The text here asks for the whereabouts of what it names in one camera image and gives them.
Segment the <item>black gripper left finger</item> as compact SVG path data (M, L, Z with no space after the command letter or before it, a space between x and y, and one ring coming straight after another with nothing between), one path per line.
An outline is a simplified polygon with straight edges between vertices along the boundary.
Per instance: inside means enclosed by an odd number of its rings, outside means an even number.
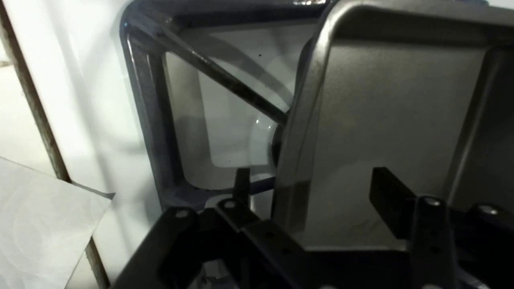
M111 289L189 289L220 262L239 289L318 289L320 263L271 220L247 206L241 169L228 199L196 212L169 207L149 230Z

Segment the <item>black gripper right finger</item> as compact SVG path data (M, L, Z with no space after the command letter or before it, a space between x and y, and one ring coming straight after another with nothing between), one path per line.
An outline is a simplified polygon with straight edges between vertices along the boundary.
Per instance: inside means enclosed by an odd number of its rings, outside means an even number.
M408 243L413 289L514 289L514 217L480 202L467 212L416 196L392 170L374 167L369 201L390 233Z

